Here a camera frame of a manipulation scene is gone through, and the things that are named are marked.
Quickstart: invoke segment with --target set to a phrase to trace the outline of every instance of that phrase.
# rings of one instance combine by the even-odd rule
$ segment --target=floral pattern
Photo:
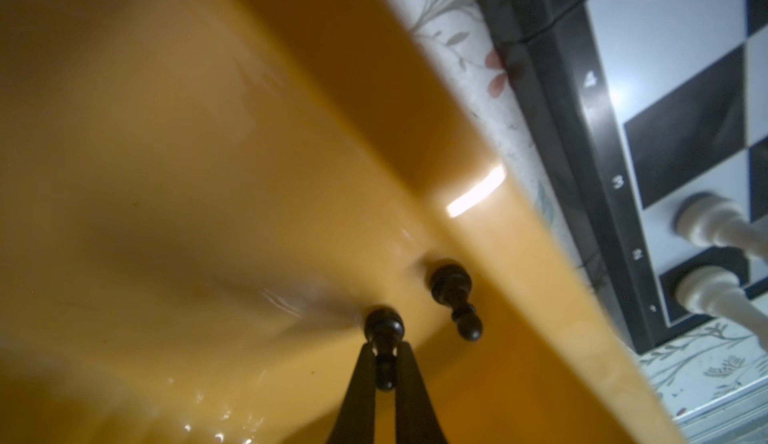
[[[494,49],[477,2],[388,1],[447,87],[475,118],[478,129],[509,161],[518,183],[528,192],[574,266],[589,271],[592,286],[600,293],[608,283],[600,253],[595,252],[585,261],[578,255],[509,85],[504,60]],[[492,4],[500,7],[504,2],[493,0]],[[594,280],[601,275],[605,280]],[[768,295],[755,302],[768,311]],[[712,405],[768,376],[768,354],[754,335],[720,319],[637,356],[637,363],[659,399],[676,417]]]

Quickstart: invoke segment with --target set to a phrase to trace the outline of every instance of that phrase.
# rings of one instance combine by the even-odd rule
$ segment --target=red petal
[[[488,84],[488,94],[494,99],[504,91],[504,86],[507,84],[507,74],[498,74]]]
[[[503,69],[504,64],[502,63],[501,57],[498,56],[498,52],[496,50],[491,49],[490,52],[488,52],[488,55],[485,56],[485,66],[489,69]]]

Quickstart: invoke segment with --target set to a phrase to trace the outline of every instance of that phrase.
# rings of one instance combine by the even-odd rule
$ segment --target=yellow surface
[[[454,444],[680,442],[509,177],[449,217],[501,162],[380,0],[0,7],[7,442],[323,442],[379,304]]]

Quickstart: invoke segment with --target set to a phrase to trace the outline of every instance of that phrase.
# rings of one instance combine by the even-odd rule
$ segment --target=white pawn
[[[768,259],[768,237],[744,218],[739,204],[716,195],[693,201],[675,225],[677,233],[698,247],[736,247],[749,257]]]
[[[768,316],[746,298],[734,273],[717,266],[699,267],[686,274],[674,294],[688,312],[724,317],[746,327],[768,352]]]

